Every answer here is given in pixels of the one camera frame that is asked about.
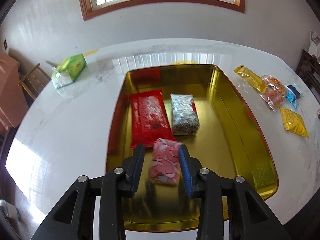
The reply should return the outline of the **pink patterned snack block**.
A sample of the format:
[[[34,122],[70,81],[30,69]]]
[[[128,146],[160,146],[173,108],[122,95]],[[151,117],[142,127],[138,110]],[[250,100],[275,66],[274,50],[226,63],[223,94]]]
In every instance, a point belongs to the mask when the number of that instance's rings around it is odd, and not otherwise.
[[[149,180],[155,184],[177,186],[180,182],[178,141],[158,138],[153,145]]]

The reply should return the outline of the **gold packet with bird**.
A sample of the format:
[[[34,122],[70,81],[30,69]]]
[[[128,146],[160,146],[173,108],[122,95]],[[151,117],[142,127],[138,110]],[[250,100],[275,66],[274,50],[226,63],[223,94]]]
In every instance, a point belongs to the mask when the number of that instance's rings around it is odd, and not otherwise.
[[[309,134],[307,132],[302,116],[283,106],[280,106],[279,109],[284,129],[293,134],[300,135],[309,139]]]

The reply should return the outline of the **silver speckled snack block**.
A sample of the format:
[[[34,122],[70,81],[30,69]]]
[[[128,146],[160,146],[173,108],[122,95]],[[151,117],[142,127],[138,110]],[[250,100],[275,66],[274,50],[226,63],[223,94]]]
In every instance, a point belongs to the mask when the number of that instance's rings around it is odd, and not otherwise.
[[[171,126],[174,135],[195,135],[200,127],[194,98],[191,94],[170,94]]]

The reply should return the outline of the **clear pack pink sticks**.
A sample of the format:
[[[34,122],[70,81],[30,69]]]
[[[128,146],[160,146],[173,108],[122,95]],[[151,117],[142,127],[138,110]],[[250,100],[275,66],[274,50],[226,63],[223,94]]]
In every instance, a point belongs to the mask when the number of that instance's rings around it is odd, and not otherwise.
[[[260,96],[274,112],[285,101],[285,96],[277,90],[270,90],[264,94],[260,94]]]

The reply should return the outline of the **red snack packet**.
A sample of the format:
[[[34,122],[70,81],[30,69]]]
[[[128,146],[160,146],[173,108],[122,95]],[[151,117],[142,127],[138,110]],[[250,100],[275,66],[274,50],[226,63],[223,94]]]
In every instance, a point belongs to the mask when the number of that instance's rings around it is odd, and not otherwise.
[[[131,148],[152,147],[158,139],[175,140],[170,128],[162,90],[130,94]]]

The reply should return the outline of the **clear bag orange crackers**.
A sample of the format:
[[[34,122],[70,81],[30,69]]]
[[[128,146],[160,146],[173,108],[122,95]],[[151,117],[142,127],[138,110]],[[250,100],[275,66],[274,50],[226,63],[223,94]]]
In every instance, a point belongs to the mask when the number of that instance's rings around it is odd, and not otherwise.
[[[280,93],[283,96],[286,95],[287,88],[278,79],[272,77],[271,75],[264,75],[261,78],[266,82],[268,86],[271,86],[278,93]]]

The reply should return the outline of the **cyan small snack packet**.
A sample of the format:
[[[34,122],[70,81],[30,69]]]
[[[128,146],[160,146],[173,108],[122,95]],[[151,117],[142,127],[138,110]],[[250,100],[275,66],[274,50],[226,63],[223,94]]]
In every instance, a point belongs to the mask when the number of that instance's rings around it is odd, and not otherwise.
[[[293,109],[297,110],[298,109],[298,102],[295,93],[287,88],[286,89],[286,99],[288,103],[292,106]]]

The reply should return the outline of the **gold packet with silver strip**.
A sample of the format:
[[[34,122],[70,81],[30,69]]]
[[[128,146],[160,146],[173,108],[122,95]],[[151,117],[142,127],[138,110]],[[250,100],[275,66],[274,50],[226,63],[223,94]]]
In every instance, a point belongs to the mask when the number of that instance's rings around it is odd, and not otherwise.
[[[257,74],[252,72],[249,68],[244,65],[240,65],[234,70],[235,74],[243,78],[247,83],[249,83],[258,92],[264,94],[267,90],[266,82]]]

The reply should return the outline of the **white handheld device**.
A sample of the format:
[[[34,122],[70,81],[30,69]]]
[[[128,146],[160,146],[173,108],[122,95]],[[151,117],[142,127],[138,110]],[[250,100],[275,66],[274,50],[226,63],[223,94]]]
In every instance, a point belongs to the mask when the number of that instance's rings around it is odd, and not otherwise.
[[[21,220],[21,215],[16,206],[10,204],[9,202],[1,199],[0,200],[0,208],[1,211],[4,212],[5,216],[10,219],[14,219],[17,221]]]

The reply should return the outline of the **gold red tin box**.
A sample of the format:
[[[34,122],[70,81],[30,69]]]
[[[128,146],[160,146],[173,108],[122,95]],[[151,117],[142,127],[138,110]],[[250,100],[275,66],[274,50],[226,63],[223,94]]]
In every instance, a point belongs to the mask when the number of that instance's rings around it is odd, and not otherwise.
[[[200,120],[195,135],[179,135],[190,155],[221,177],[243,176],[263,199],[278,189],[270,149],[252,111],[224,72],[215,65],[161,66],[129,71],[124,76],[109,133],[106,170],[133,154],[129,96],[161,90],[171,114],[171,94],[190,94]],[[195,229],[200,200],[190,199],[183,184],[167,186],[149,181],[150,149],[146,150],[138,190],[123,200],[126,230],[174,232]]]

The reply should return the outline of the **green tissue pack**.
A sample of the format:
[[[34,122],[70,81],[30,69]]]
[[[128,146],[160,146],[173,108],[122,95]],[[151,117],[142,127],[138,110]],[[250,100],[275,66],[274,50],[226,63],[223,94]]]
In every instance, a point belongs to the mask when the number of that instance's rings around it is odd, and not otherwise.
[[[64,59],[52,73],[52,83],[56,89],[74,83],[87,66],[83,54],[70,56]]]

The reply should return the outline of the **dark wooden console table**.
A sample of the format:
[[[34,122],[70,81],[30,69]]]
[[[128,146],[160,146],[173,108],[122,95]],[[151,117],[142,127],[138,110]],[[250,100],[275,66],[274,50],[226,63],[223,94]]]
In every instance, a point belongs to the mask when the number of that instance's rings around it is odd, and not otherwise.
[[[295,72],[310,89],[319,93],[319,63],[304,49]]]

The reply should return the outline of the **yellow edge sticker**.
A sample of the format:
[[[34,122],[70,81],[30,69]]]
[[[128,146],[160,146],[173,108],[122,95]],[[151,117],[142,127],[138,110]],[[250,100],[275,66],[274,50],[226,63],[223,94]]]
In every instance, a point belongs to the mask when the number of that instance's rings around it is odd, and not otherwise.
[[[99,51],[99,49],[94,49],[94,50],[83,53],[83,55],[84,56],[93,55],[93,54],[96,54],[98,51]]]

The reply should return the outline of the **round yellow warning sticker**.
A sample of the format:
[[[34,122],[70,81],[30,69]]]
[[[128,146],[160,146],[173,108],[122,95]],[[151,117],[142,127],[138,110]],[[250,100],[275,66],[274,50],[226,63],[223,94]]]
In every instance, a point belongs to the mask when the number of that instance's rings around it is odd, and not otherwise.
[[[171,63],[171,65],[183,65],[183,64],[197,64],[197,62],[189,61],[189,60],[179,60]]]

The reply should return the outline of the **wall switch plate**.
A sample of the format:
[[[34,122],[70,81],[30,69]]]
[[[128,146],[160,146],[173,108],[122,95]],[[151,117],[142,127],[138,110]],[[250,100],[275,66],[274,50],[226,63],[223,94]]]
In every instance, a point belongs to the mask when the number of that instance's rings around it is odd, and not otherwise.
[[[3,46],[4,46],[4,49],[5,49],[5,50],[7,50],[7,48],[8,48],[8,44],[7,44],[7,41],[6,41],[6,40],[4,40],[4,42],[3,42]]]

